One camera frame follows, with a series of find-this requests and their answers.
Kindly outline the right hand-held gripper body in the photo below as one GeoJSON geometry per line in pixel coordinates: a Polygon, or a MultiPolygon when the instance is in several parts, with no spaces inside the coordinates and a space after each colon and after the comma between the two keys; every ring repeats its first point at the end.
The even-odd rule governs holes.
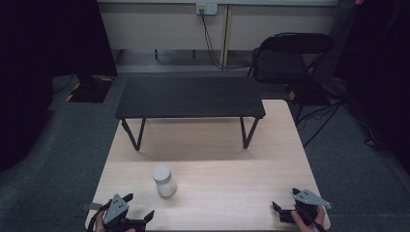
{"type": "Polygon", "coordinates": [[[294,195],[294,211],[296,211],[303,219],[306,225],[313,223],[313,220],[317,216],[317,207],[322,206],[326,209],[332,209],[331,202],[323,199],[319,195],[313,193],[308,189],[303,189],[297,195],[294,195]]]}

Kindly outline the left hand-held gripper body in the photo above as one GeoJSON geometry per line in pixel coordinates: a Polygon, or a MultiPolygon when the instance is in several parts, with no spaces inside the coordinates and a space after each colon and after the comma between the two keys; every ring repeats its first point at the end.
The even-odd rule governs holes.
{"type": "Polygon", "coordinates": [[[131,228],[135,229],[136,232],[145,232],[144,219],[127,218],[129,208],[129,202],[125,202],[118,193],[115,193],[105,204],[83,204],[82,209],[84,211],[95,211],[86,224],[87,232],[95,232],[96,216],[100,212],[104,212],[103,224],[110,232],[126,232],[131,228]]]}

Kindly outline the black stand base striped tape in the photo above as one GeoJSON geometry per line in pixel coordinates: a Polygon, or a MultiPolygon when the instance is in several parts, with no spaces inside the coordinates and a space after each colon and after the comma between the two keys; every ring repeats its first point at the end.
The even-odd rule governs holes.
{"type": "Polygon", "coordinates": [[[78,82],[67,96],[66,101],[103,103],[114,82],[115,79],[111,77],[95,78],[91,75],[80,76],[78,82]]]}

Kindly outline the dark curtain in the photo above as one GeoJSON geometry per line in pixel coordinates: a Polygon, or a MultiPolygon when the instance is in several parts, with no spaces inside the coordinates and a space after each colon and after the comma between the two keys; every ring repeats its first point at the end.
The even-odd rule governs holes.
{"type": "Polygon", "coordinates": [[[67,74],[117,74],[98,1],[0,0],[0,171],[30,153],[67,74]]]}
{"type": "Polygon", "coordinates": [[[365,0],[337,67],[378,141],[410,174],[410,0],[365,0]]]}

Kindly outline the light wooden post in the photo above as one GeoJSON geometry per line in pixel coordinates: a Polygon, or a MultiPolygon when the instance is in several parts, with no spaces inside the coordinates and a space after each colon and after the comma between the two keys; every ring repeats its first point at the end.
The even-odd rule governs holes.
{"type": "Polygon", "coordinates": [[[220,66],[224,70],[227,66],[229,33],[230,33],[231,6],[225,5],[223,8],[223,23],[221,34],[220,66]]]}

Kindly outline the small black folding-leg table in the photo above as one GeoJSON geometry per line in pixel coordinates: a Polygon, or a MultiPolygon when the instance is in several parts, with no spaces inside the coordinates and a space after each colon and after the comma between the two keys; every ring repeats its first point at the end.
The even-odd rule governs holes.
{"type": "Polygon", "coordinates": [[[133,148],[139,150],[142,137],[132,134],[129,119],[145,122],[148,118],[252,117],[250,130],[241,129],[243,147],[247,148],[265,115],[257,83],[248,76],[166,76],[128,79],[115,117],[133,148]]]}

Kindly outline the white jar with lid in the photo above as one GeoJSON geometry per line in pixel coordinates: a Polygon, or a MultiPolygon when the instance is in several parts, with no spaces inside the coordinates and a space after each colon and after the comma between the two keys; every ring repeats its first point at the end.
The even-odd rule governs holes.
{"type": "Polygon", "coordinates": [[[157,185],[157,191],[161,197],[170,197],[177,189],[172,180],[171,169],[168,165],[159,164],[152,172],[153,180],[157,185]]]}

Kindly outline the black folding chair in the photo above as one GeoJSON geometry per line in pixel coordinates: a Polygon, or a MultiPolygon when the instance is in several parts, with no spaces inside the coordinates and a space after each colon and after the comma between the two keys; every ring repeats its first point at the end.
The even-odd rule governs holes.
{"type": "MultiPolygon", "coordinates": [[[[333,45],[333,38],[322,33],[275,34],[252,52],[248,76],[259,83],[285,87],[292,83],[315,82],[313,78],[320,60],[333,45]]],[[[296,121],[303,109],[298,106],[296,121]]]]}

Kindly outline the person's left hand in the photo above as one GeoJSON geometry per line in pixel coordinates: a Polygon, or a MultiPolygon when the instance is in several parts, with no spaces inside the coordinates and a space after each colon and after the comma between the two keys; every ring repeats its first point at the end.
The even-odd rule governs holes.
{"type": "MultiPolygon", "coordinates": [[[[105,226],[103,224],[103,215],[104,215],[104,212],[100,212],[96,216],[95,232],[110,232],[105,228],[105,226]]],[[[131,229],[127,230],[126,232],[136,232],[136,230],[131,228],[131,229]]]]}

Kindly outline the person's right hand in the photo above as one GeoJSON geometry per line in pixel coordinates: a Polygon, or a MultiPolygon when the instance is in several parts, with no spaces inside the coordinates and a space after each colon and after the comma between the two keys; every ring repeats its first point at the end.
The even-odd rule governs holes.
{"type": "Polygon", "coordinates": [[[291,216],[294,219],[296,225],[298,226],[300,232],[326,232],[324,229],[324,218],[326,212],[322,206],[317,207],[317,216],[313,220],[313,223],[306,225],[303,219],[296,211],[291,212],[291,216]]]}

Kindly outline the white wall socket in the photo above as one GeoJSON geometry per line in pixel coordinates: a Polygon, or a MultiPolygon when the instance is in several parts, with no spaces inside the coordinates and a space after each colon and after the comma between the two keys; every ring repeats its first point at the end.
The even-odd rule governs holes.
{"type": "Polygon", "coordinates": [[[196,3],[195,11],[198,15],[216,15],[218,5],[216,3],[196,3]]]}

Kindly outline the black box yellow label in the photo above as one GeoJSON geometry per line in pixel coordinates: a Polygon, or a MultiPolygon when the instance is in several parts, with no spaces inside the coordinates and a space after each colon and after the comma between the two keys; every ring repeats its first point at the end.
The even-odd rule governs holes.
{"type": "Polygon", "coordinates": [[[288,84],[285,90],[290,100],[300,106],[329,104],[323,86],[315,82],[288,84]]]}

